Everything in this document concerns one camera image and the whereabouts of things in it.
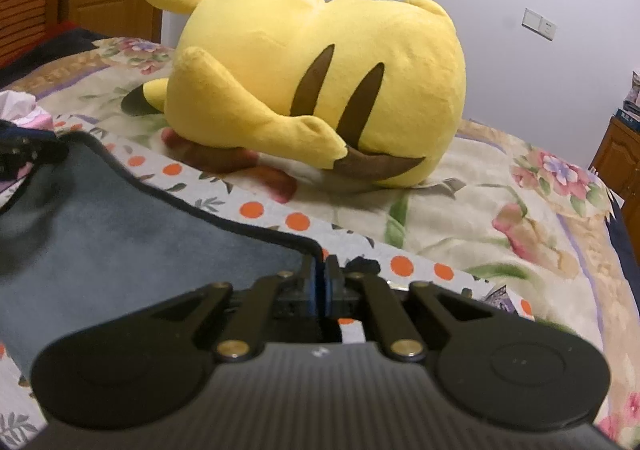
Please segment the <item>yellow Pikachu plush toy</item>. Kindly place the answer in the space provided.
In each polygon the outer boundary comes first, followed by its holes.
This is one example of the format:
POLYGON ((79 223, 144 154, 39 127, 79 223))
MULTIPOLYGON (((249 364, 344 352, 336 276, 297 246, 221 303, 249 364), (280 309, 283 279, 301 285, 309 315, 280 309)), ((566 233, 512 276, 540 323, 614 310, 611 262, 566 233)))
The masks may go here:
POLYGON ((465 59, 433 0, 145 0, 186 16, 170 74, 122 100, 217 153, 288 158, 383 187, 437 166, 465 59))

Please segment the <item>stack of boxes on cabinet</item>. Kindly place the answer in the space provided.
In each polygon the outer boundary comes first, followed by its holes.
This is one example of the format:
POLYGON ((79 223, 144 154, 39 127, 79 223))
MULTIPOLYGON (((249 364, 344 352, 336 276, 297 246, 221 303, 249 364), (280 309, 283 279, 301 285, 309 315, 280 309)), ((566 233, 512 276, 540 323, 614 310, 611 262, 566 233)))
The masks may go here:
POLYGON ((615 117, 634 132, 640 132, 640 76, 633 72, 631 87, 623 102, 623 106, 616 110, 615 117))

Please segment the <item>purple snack packet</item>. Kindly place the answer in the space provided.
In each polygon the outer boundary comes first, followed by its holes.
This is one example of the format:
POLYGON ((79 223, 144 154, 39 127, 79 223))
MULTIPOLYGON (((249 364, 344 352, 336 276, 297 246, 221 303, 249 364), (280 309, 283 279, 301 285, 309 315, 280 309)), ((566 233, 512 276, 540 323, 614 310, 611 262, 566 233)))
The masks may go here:
POLYGON ((518 306, 520 296, 505 284, 496 285, 482 298, 482 302, 506 313, 521 315, 520 306, 518 306))

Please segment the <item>floral bed quilt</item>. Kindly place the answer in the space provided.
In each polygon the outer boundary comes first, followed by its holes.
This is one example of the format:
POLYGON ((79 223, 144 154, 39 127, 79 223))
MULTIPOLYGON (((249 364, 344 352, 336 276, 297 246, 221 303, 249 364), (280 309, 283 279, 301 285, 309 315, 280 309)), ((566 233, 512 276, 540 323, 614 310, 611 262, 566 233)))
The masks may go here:
POLYGON ((201 210, 316 240, 341 260, 378 256, 397 288, 427 279, 480 298, 505 284, 528 318, 585 337, 612 385, 597 422, 639 442, 639 267, 620 207, 590 171, 465 121, 435 172, 377 189, 262 157, 218 175, 163 117, 122 113, 124 96, 169 72, 172 53, 132 38, 55 39, 4 66, 1 86, 35 95, 59 132, 96 136, 140 180, 201 210))

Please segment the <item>purple and grey towel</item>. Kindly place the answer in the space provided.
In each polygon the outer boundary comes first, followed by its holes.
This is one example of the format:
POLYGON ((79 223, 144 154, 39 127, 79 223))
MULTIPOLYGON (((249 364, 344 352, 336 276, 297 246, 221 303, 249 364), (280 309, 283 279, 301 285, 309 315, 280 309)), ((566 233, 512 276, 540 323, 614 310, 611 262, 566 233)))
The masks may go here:
POLYGON ((216 282, 320 258, 306 237, 206 213, 130 173, 95 137, 62 139, 1 210, 1 339, 16 366, 68 334, 216 282))

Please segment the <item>white wall switch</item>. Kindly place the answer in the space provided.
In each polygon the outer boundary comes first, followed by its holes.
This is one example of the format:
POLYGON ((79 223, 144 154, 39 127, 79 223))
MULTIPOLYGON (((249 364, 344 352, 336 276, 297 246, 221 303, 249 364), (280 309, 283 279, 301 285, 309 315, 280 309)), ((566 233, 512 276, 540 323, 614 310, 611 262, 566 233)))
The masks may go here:
POLYGON ((529 8, 524 11, 522 26, 549 41, 555 37, 556 25, 529 8))

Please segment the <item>wooden sideboard cabinet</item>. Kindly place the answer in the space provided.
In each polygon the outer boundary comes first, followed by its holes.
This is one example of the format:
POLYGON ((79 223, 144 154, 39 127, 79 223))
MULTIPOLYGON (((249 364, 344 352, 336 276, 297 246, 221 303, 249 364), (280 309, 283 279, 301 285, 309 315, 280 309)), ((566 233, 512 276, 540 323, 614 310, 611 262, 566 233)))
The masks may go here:
POLYGON ((613 116, 590 167, 624 201, 623 213, 630 216, 639 205, 639 133, 613 116))

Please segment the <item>pink tissue box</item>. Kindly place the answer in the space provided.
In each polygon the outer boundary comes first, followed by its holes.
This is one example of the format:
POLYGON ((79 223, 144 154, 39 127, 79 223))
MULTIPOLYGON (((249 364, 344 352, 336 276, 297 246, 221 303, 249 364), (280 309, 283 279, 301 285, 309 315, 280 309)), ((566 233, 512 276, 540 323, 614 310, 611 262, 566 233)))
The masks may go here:
POLYGON ((54 129, 52 116, 38 105, 35 95, 27 92, 1 91, 0 119, 22 128, 54 129))

